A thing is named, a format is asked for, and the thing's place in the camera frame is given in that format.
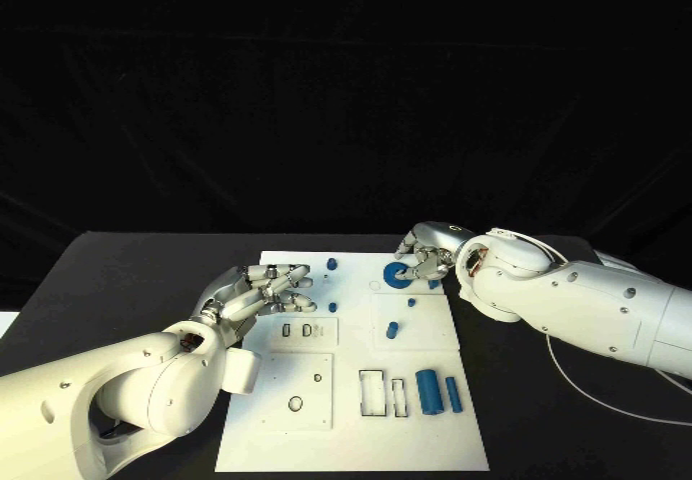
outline hole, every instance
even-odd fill
[[[40,414],[43,415],[43,420],[50,424],[54,421],[54,413],[50,405],[45,401],[40,404]]]
[[[302,399],[299,397],[291,397],[288,400],[288,408],[291,412],[296,412],[302,408]]]

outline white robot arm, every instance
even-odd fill
[[[190,433],[218,389],[249,394],[259,356],[229,347],[255,314],[315,310],[309,298],[286,291],[311,285],[308,272],[306,265],[233,267],[206,288],[190,319],[161,333],[1,377],[2,478],[107,478]],[[89,421],[92,400],[118,425],[107,434]]]
[[[394,280],[439,279],[455,266],[459,296],[494,320],[520,319],[599,355],[692,379],[692,292],[631,266],[567,262],[537,240],[501,229],[475,236],[441,222],[407,233],[420,261]]]

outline rectangular hole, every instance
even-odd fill
[[[360,370],[360,415],[363,417],[386,416],[384,372]]]
[[[393,393],[393,416],[407,417],[406,394],[403,391],[403,379],[391,379],[391,393]]]

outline blue object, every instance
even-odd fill
[[[399,272],[403,272],[407,268],[407,265],[400,262],[391,262],[386,267],[384,267],[384,283],[391,287],[391,288],[406,288],[410,285],[412,280],[399,280],[394,275]]]
[[[415,372],[415,382],[417,383],[417,396],[420,397],[422,414],[436,415],[438,413],[442,413],[442,396],[439,395],[439,385],[436,383],[435,371],[420,370]]]
[[[389,322],[389,327],[386,328],[386,338],[393,338],[396,332],[399,331],[399,324],[396,322]]]
[[[453,377],[446,377],[443,383],[446,384],[446,392],[449,394],[451,411],[453,413],[461,413],[464,409],[461,408],[461,400],[458,399],[456,382]]]

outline black curtain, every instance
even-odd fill
[[[224,7],[2,4],[4,308],[86,230],[428,219],[692,286],[687,9]]]

